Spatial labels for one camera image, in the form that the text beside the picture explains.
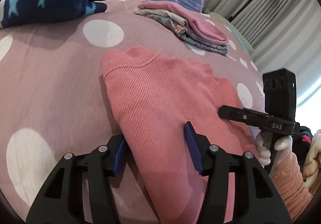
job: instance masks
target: pink sleeve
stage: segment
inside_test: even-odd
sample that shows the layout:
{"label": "pink sleeve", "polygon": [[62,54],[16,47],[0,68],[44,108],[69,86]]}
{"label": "pink sleeve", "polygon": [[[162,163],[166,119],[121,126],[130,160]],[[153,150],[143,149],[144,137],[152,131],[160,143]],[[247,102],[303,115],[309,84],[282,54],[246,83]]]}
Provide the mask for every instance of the pink sleeve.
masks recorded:
{"label": "pink sleeve", "polygon": [[290,153],[276,167],[272,181],[288,209],[292,222],[294,222],[312,199],[308,188],[302,184],[302,174],[294,153]]}

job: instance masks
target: pink polka dot bedsheet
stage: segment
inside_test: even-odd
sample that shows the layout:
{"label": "pink polka dot bedsheet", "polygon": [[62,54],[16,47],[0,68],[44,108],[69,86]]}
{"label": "pink polka dot bedsheet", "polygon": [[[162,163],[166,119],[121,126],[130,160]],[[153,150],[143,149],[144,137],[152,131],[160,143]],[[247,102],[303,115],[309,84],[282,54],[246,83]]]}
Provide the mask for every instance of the pink polka dot bedsheet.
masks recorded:
{"label": "pink polka dot bedsheet", "polygon": [[[206,52],[134,15],[141,2],[110,0],[106,13],[0,30],[0,189],[23,220],[65,153],[89,153],[120,133],[101,77],[107,51],[144,45],[209,63],[215,76],[231,81],[244,107],[264,111],[262,75],[228,26],[199,14],[229,40],[226,56]],[[122,181],[111,185],[121,223],[158,223],[133,158]]]}

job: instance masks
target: black handle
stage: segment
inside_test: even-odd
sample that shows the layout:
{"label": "black handle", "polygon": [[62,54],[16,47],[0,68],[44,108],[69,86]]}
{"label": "black handle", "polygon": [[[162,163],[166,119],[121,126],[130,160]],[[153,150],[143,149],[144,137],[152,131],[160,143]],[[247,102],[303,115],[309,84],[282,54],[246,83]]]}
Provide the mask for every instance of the black handle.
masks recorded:
{"label": "black handle", "polygon": [[274,170],[275,170],[275,167],[278,162],[279,155],[280,155],[280,151],[275,150],[274,145],[275,145],[276,141],[282,137],[283,137],[282,134],[277,134],[277,133],[274,133],[273,137],[272,137],[271,146],[270,146],[271,162],[268,166],[264,167],[264,169],[266,170],[266,172],[268,173],[270,178],[272,178],[272,176],[273,176],[273,173],[274,173]]}
{"label": "black handle", "polygon": [[106,158],[109,153],[109,150],[102,152],[97,148],[88,158],[89,200],[94,224],[120,224],[109,179],[105,176],[102,166],[103,159]]}

